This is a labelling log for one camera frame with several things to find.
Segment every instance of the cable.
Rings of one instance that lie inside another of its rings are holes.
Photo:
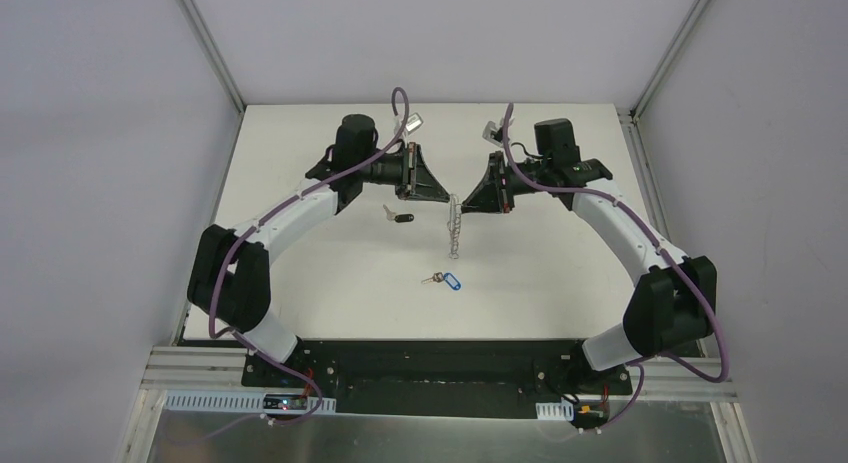
[[[233,428],[244,423],[247,420],[250,420],[250,419],[253,419],[253,418],[259,418],[259,417],[260,417],[260,415],[255,414],[255,413],[251,413],[249,415],[244,415],[244,416],[241,416],[239,418],[236,418],[235,420],[227,423],[226,425],[218,428],[217,430],[210,431],[209,433],[207,433],[207,434],[205,434],[201,437],[193,438],[191,440],[175,440],[175,439],[171,438],[170,436],[168,436],[167,425],[168,425],[168,419],[170,418],[170,414],[165,413],[164,416],[162,417],[162,421],[159,424],[159,428],[160,428],[159,431],[162,432],[162,438],[164,438],[165,441],[167,441],[169,444],[171,444],[173,446],[193,446],[193,445],[203,443],[206,440],[212,439],[212,438],[220,435],[221,433],[232,430]]]
[[[539,183],[528,178],[527,175],[525,175],[521,171],[521,168],[519,168],[518,165],[515,163],[515,159],[512,156],[512,151],[510,150],[508,128],[509,128],[510,118],[512,118],[513,106],[514,105],[512,103],[510,103],[506,107],[506,114],[504,115],[504,120],[503,120],[504,124],[503,124],[503,140],[502,140],[504,152],[506,153],[506,157],[507,157],[507,160],[509,161],[509,166],[512,168],[512,171],[516,174],[516,176],[518,176],[518,178],[521,181],[524,182],[524,184],[526,184],[527,186],[529,186],[530,188],[533,188],[535,190],[545,191],[545,192],[548,192],[548,193],[585,193],[585,194],[589,194],[589,195],[593,195],[593,196],[598,196],[598,197],[601,197],[601,198],[604,198],[608,201],[613,202],[613,204],[615,204],[618,208],[621,209],[621,211],[623,211],[627,216],[629,216],[630,219],[633,220],[633,222],[636,224],[636,226],[638,226],[639,229],[642,230],[642,233],[645,234],[645,236],[648,238],[648,241],[651,242],[651,244],[654,246],[654,248],[657,250],[657,252],[663,257],[663,259],[666,261],[666,263],[668,263],[668,265],[677,274],[677,276],[683,281],[683,283],[686,285],[686,287],[689,288],[689,291],[691,291],[692,294],[695,295],[695,298],[698,300],[698,303],[700,303],[701,307],[704,309],[704,312],[707,315],[707,320],[710,322],[710,326],[713,328],[713,331],[715,332],[716,343],[718,344],[719,358],[721,359],[721,371],[719,372],[718,376],[707,375],[706,373],[695,368],[690,363],[684,361],[683,359],[679,358],[676,355],[671,355],[670,353],[666,353],[666,352],[662,353],[662,355],[671,358],[672,360],[676,361],[677,363],[682,365],[687,370],[691,371],[695,375],[697,375],[697,376],[699,376],[699,377],[703,378],[704,380],[709,381],[711,383],[721,383],[722,381],[726,380],[727,377],[730,375],[730,359],[727,356],[727,348],[726,348],[726,345],[725,345],[724,331],[722,330],[721,325],[719,324],[718,319],[715,316],[715,312],[713,311],[712,307],[710,306],[710,303],[707,301],[707,298],[704,296],[704,294],[701,292],[701,290],[698,288],[698,286],[695,285],[695,283],[692,282],[692,280],[689,278],[689,276],[687,276],[686,273],[684,273],[683,270],[680,268],[680,266],[677,265],[677,263],[674,261],[674,258],[671,257],[671,255],[668,253],[668,251],[666,251],[665,248],[662,247],[659,239],[657,239],[657,237],[654,235],[654,232],[651,231],[651,228],[647,225],[647,223],[645,223],[642,220],[642,218],[640,218],[639,215],[636,214],[635,211],[633,211],[632,208],[630,208],[629,206],[627,206],[623,202],[618,201],[618,199],[615,198],[614,196],[610,195],[609,193],[605,193],[603,191],[593,190],[591,188],[557,187],[557,186],[540,185]]]
[[[633,403],[636,403],[636,399],[639,398],[639,394],[642,393],[642,386],[644,386],[644,384],[645,384],[645,369],[642,368],[642,365],[640,365],[639,363],[635,363],[631,366],[635,366],[636,368],[639,368],[639,383],[636,384],[636,390],[633,391],[633,396],[630,397],[630,400],[628,400],[627,404],[624,405],[624,408],[622,408],[621,411],[616,413],[615,416],[610,418],[610,420],[608,422],[599,426],[598,427],[599,430],[605,430],[605,429],[609,428],[610,425],[612,425],[613,423],[618,421],[622,416],[624,416],[624,414],[627,413],[630,410],[630,408],[633,407]]]
[[[551,390],[552,393],[559,396],[563,400],[571,403],[572,405],[574,405],[574,406],[580,405],[580,398],[578,398],[577,395],[575,395],[574,393],[563,393],[563,392],[557,390],[556,388],[554,388],[554,385],[551,383],[551,380],[548,378],[548,375],[545,375],[545,386],[547,386],[548,389]]]
[[[377,153],[375,153],[374,155],[372,155],[370,158],[366,159],[362,163],[359,163],[358,165],[354,165],[354,166],[348,168],[347,170],[342,171],[341,173],[333,175],[333,176],[331,176],[331,177],[329,177],[325,180],[322,180],[322,181],[310,186],[309,188],[305,189],[302,193],[302,196],[309,195],[310,193],[318,190],[319,188],[321,188],[323,186],[329,185],[330,183],[332,183],[334,181],[338,181],[338,180],[344,178],[345,176],[350,175],[351,173],[359,171],[361,168],[364,168],[364,167],[370,165],[371,163],[377,161],[378,159],[380,159],[383,155],[388,153],[389,150],[391,150],[395,145],[400,143],[400,141],[401,141],[400,138],[401,138],[401,136],[403,136],[403,131],[406,128],[407,120],[409,120],[409,97],[407,96],[406,91],[399,86],[396,87],[394,90],[392,90],[392,111],[394,112],[395,116],[398,115],[397,103],[396,103],[398,94],[400,94],[403,97],[403,118],[401,120],[400,126],[398,126],[397,132],[395,133],[394,137],[389,141],[389,143],[382,150],[378,151]],[[288,206],[290,206],[291,204],[293,204],[296,201],[299,201],[300,198],[301,198],[301,196],[294,195],[291,198],[288,198],[287,200],[283,201],[279,205],[272,208],[267,214],[265,214],[265,216],[263,216],[262,218],[259,219],[259,223],[258,223],[259,226],[261,227],[262,225],[267,223],[269,220],[271,220],[271,218],[277,216],[277,214],[279,214],[281,211],[286,209]],[[242,243],[244,243],[248,238],[250,238],[251,235],[256,233],[256,231],[257,231],[256,226],[251,226],[250,228],[248,228],[244,233],[242,233],[241,236],[238,237],[236,242],[233,243],[233,246],[231,246],[230,249],[227,251],[226,256],[224,256],[224,263],[221,265],[220,271],[218,271],[218,278],[215,280],[215,287],[212,289],[212,299],[209,302],[209,327],[208,327],[208,330],[209,330],[209,337],[212,338],[212,339],[219,338],[223,334],[227,333],[228,330],[232,331],[232,329],[230,329],[230,328],[224,328],[224,330],[222,330],[220,332],[215,331],[215,315],[218,312],[218,299],[221,296],[221,287],[224,284],[224,276],[227,274],[227,267],[229,267],[230,264],[232,263],[233,257],[235,256],[236,251],[239,249],[239,247],[241,247]]]
[[[401,142],[401,136],[403,136],[403,131],[406,128],[406,123],[407,123],[407,120],[409,119],[409,96],[406,94],[406,91],[401,87],[396,87],[394,90],[392,90],[392,112],[394,113],[395,116],[398,116],[397,95],[401,95],[401,97],[403,98],[403,117],[402,117],[402,120],[401,120],[401,124],[398,127],[398,130],[395,133],[394,137],[389,141],[389,143],[382,150],[378,151],[377,153],[375,153],[374,155],[372,155],[371,157],[369,157],[368,159],[366,159],[362,163],[354,165],[354,166],[342,171],[341,173],[333,175],[333,176],[331,176],[327,179],[324,179],[324,180],[310,186],[309,188],[305,189],[301,193],[301,195],[294,195],[291,198],[286,199],[285,201],[283,201],[279,205],[272,208],[268,213],[265,214],[265,216],[260,218],[257,225],[259,227],[261,227],[262,225],[267,223],[269,220],[271,220],[274,216],[279,214],[281,211],[283,211],[284,209],[286,209],[287,207],[289,207],[290,205],[292,205],[296,201],[299,201],[303,196],[309,195],[310,193],[315,192],[319,188],[327,186],[334,181],[338,181],[338,180],[340,180],[340,179],[342,179],[342,178],[344,178],[344,177],[346,177],[346,176],[348,176],[348,175],[350,175],[350,174],[352,174],[356,171],[359,171],[361,168],[364,168],[365,166],[370,165],[371,163],[377,161],[380,157],[382,157],[383,155],[388,153],[389,150],[391,150],[398,143],[400,143]],[[325,158],[329,156],[330,151],[332,151],[332,146],[328,147],[324,151],[324,157]],[[221,265],[220,271],[218,272],[218,278],[215,280],[215,286],[212,290],[212,298],[211,298],[211,301],[209,303],[209,323],[208,323],[209,337],[212,338],[213,340],[215,340],[215,339],[218,339],[218,338],[220,338],[221,336],[223,336],[227,333],[234,333],[233,336],[235,337],[235,339],[239,343],[244,345],[245,348],[247,348],[248,350],[251,350],[251,351],[255,351],[257,356],[259,356],[260,358],[265,360],[265,362],[267,362],[268,364],[270,364],[274,368],[277,368],[278,370],[280,370],[284,373],[288,373],[292,376],[295,376],[295,377],[303,380],[308,385],[307,387],[312,387],[315,390],[315,394],[318,397],[318,401],[315,404],[315,406],[313,406],[313,408],[310,409],[309,411],[307,411],[307,412],[305,412],[305,413],[303,413],[303,414],[299,415],[298,417],[293,418],[291,420],[280,420],[280,419],[276,419],[276,418],[272,418],[272,419],[268,420],[275,426],[288,426],[288,425],[293,425],[293,424],[296,424],[296,423],[301,423],[301,422],[311,418],[315,414],[315,412],[317,412],[318,410],[320,410],[323,407],[324,394],[321,392],[321,388],[319,388],[318,385],[315,383],[315,381],[313,381],[311,378],[307,377],[306,375],[304,375],[304,374],[302,374],[298,371],[295,371],[291,368],[288,368],[287,366],[283,365],[282,362],[274,360],[274,358],[272,358],[270,355],[268,355],[267,353],[263,352],[262,350],[256,348],[249,341],[247,341],[244,338],[243,335],[236,332],[233,327],[228,326],[228,327],[226,327],[226,328],[224,328],[223,330],[220,330],[220,331],[216,331],[216,329],[215,329],[215,317],[216,317],[216,314],[218,312],[218,301],[219,301],[220,296],[221,296],[221,288],[222,288],[223,283],[224,283],[224,277],[227,274],[227,268],[232,263],[233,258],[235,256],[236,252],[238,251],[239,247],[241,247],[241,245],[248,238],[250,238],[251,235],[256,233],[257,229],[258,229],[257,226],[251,226],[250,228],[248,228],[241,236],[239,236],[236,239],[235,243],[233,243],[233,245],[227,251],[227,254],[224,256],[224,262]],[[194,440],[183,441],[183,442],[174,441],[174,440],[171,440],[167,435],[165,436],[165,438],[171,444],[178,445],[178,446],[189,446],[189,445],[201,443],[201,442],[206,441],[210,438],[213,438],[217,435],[220,435],[221,433],[224,433],[225,431],[228,431],[228,430],[234,428],[235,426],[239,425],[240,423],[247,421],[251,418],[254,418],[256,416],[257,415],[253,415],[253,414],[245,415],[241,418],[238,418],[237,420],[234,420],[234,421],[228,423],[227,425],[225,425],[221,428],[218,428],[217,430],[215,430],[215,431],[213,431],[213,432],[211,432],[207,435],[204,435],[204,436],[197,438],[197,439],[194,439]]]
[[[307,378],[312,378],[315,376],[315,372],[312,371],[312,368],[307,368],[303,374],[306,375]],[[309,396],[310,390],[312,390],[312,387],[310,387],[309,385],[304,386],[303,393],[300,394],[301,398]]]
[[[315,390],[315,395],[318,397],[318,401],[315,403],[315,406],[313,406],[312,409],[308,410],[306,413],[298,415],[296,418],[292,418],[291,420],[279,420],[279,419],[269,420],[269,421],[274,422],[274,425],[276,425],[276,426],[287,426],[287,425],[294,425],[296,423],[301,423],[303,421],[308,420],[309,418],[312,418],[312,416],[315,414],[315,412],[317,412],[318,410],[320,410],[324,406],[324,393],[321,392],[321,388],[318,387],[318,385],[315,383],[314,380],[312,380],[312,378],[309,378],[308,376],[304,375],[303,373],[300,373],[299,371],[292,370],[291,368],[287,367],[286,365],[282,364],[281,362],[274,360],[274,358],[272,358],[270,355],[268,355],[264,351],[260,350],[259,348],[256,348],[249,341],[244,339],[244,337],[241,334],[236,333],[235,337],[236,337],[236,340],[238,340],[239,343],[244,345],[245,348],[247,348],[248,350],[255,351],[256,356],[265,360],[265,362],[268,363],[269,365],[273,366],[274,368],[276,368],[276,369],[278,369],[278,370],[280,370],[284,373],[288,373],[288,374],[290,374],[294,377],[300,378],[307,385],[311,386],[312,389]]]
[[[516,141],[515,143],[512,143],[509,146],[520,146],[521,149],[524,150],[524,156],[526,156],[527,158],[533,158],[534,160],[541,160],[542,159],[541,156],[533,155],[530,152],[528,152],[527,147],[524,146],[524,143],[519,143],[519,142]]]
[[[609,412],[609,385],[604,383],[604,393],[601,395],[601,409]]]

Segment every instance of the key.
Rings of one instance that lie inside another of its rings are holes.
[[[433,273],[433,276],[427,278],[426,280],[421,280],[421,283],[441,283],[445,281],[444,275],[441,273]]]
[[[394,211],[390,210],[388,206],[383,205],[383,209],[386,210],[386,219],[389,221],[394,221],[395,223],[409,223],[410,221],[415,219],[415,215],[412,213],[404,213],[399,215]]]
[[[389,207],[386,206],[386,205],[383,205],[383,209],[386,210],[386,219],[389,220],[389,221],[395,221],[395,217],[397,216],[397,213],[390,210]]]

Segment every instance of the blue key tag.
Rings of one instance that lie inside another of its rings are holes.
[[[456,279],[455,276],[453,276],[453,273],[445,273],[443,277],[445,279],[445,283],[447,283],[452,290],[459,291],[459,289],[462,288],[462,284],[459,282],[459,280]]]

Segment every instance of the white table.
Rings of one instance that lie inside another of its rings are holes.
[[[422,145],[430,170],[460,201],[496,150],[482,140],[483,126],[499,121],[504,109],[412,105],[424,126],[411,140]],[[374,118],[380,147],[393,133],[388,104],[248,107],[217,223],[231,227],[290,194],[349,113]],[[645,215],[612,105],[520,104],[514,116],[512,140],[531,151],[534,123],[569,118],[583,158],[602,161]],[[520,148],[515,152],[521,154]],[[388,221],[383,204],[413,213],[415,221]],[[403,202],[393,187],[365,185],[348,208],[272,266],[272,305],[281,321],[306,338],[581,338],[621,321],[633,291],[627,273],[600,237],[549,195],[517,197],[508,215],[463,215],[458,260],[448,258],[447,218],[446,204]],[[436,271],[454,273],[462,289],[421,284]],[[196,308],[185,337],[207,337],[206,315]]]

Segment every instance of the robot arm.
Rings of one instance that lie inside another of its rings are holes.
[[[626,199],[612,173],[598,160],[582,160],[567,119],[535,125],[538,156],[530,155],[518,167],[530,179],[548,187],[596,190],[557,193],[565,207],[586,221],[624,265],[634,285],[621,324],[585,340],[571,355],[576,370],[569,379],[577,385],[639,358],[651,357],[685,342],[712,334],[707,316],[692,292],[658,251],[649,237],[618,205]],[[501,145],[502,130],[490,122],[484,138]],[[463,213],[509,213],[515,197],[536,193],[508,165],[501,151],[489,155],[486,175],[462,203]],[[715,309],[716,271],[706,257],[689,258],[655,229],[648,231],[689,276]]]
[[[420,117],[413,115],[405,133],[420,125]],[[324,158],[306,173],[306,179],[293,194],[232,229],[218,225],[207,228],[201,235],[189,280],[189,301],[207,314],[212,313],[219,272],[228,253],[242,239],[224,274],[215,316],[276,361],[286,361],[298,340],[271,309],[269,276],[270,266],[285,249],[346,208],[362,192],[363,183],[394,185],[395,194],[403,200],[450,200],[424,163],[421,147],[405,141],[399,150],[384,154],[358,171],[307,191],[322,180],[376,158],[376,143],[377,131],[371,118],[346,116],[335,144],[327,148]]]

